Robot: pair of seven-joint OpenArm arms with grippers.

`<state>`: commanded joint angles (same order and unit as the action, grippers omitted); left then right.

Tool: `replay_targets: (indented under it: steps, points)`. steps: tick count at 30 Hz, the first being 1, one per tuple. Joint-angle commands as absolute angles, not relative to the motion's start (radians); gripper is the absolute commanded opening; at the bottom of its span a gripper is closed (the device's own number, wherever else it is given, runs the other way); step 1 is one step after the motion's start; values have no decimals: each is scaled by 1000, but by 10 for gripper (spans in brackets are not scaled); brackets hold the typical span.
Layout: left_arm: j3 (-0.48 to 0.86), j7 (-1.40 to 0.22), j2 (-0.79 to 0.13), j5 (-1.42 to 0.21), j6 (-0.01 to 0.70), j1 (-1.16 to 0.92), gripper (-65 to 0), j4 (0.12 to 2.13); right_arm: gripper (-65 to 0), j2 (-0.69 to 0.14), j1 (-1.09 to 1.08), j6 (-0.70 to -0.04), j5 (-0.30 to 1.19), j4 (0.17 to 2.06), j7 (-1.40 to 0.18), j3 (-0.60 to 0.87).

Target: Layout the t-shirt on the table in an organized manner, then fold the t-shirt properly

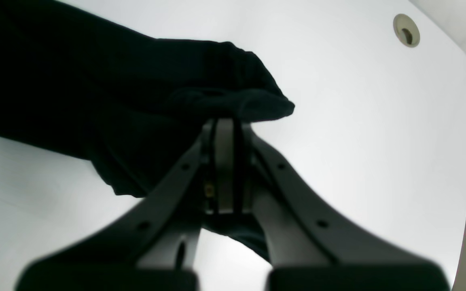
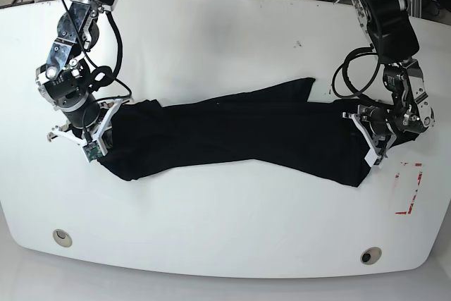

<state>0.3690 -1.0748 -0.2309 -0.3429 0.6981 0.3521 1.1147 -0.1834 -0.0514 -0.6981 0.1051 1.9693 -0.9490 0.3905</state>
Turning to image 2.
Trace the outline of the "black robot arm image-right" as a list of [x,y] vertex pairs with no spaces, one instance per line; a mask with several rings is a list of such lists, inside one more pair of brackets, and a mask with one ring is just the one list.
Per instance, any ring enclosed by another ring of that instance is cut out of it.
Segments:
[[[359,24],[370,45],[351,51],[336,70],[351,92],[349,98],[362,101],[357,112],[344,113],[362,132],[369,145],[365,160],[369,166],[380,164],[393,146],[414,139],[433,126],[434,112],[424,85],[424,75],[414,55],[419,41],[409,21],[408,0],[351,0]],[[350,80],[350,63],[374,55],[376,68],[369,83],[358,90]],[[392,103],[366,96],[381,73]]]

